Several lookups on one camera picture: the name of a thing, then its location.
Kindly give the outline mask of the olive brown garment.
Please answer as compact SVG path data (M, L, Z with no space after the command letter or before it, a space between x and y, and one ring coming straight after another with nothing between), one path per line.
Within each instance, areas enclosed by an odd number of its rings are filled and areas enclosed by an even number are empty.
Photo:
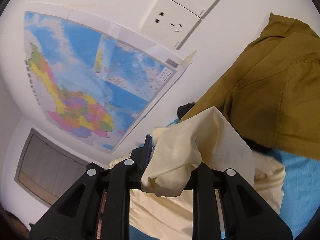
M271 14L260 36L183 116L216 107L255 151L319 159L319 36Z

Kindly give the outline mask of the colourful wall map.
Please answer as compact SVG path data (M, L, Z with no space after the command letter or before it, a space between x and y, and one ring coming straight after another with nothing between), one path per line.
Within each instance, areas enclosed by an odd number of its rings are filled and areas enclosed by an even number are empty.
M114 23L26 11L30 86L47 120L111 153L185 71L170 51Z

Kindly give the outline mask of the cream large garment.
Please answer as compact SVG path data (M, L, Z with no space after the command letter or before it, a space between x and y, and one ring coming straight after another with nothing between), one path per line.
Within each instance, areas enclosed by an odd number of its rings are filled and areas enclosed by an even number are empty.
M274 211L283 201L285 167L251 150L216 107L153 130L141 190L130 192L130 225L157 239L191 239L193 193L183 187L200 164L236 170Z

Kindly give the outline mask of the white left wall socket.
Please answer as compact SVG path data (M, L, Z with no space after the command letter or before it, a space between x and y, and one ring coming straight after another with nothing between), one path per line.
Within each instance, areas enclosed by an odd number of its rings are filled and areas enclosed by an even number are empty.
M157 0L141 33L168 48L180 49L201 19L172 0Z

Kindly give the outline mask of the wooden grey door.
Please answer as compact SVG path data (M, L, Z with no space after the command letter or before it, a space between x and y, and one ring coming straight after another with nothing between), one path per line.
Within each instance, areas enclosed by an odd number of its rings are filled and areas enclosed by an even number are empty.
M32 128L18 161L15 181L50 207L83 175L87 164Z

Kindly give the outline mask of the blue floral bed sheet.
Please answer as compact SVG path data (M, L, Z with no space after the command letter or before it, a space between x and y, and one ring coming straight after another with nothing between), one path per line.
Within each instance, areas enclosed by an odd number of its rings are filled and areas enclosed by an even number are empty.
M265 155L285 167L284 196L277 214L298 236L319 207L319 162L278 150Z

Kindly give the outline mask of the black garment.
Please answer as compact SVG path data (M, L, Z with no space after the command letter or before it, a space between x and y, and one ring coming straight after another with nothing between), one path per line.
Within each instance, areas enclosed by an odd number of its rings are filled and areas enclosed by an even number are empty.
M181 121L182 118L192 109L192 107L195 105L194 102L188 103L186 105L180 106L177 109L177 117ZM270 148L267 148L263 145L259 145L258 143L254 142L253 140L249 140L247 138L241 137L244 142L249 146L249 148L253 151L260 152L262 154L268 154L272 150Z

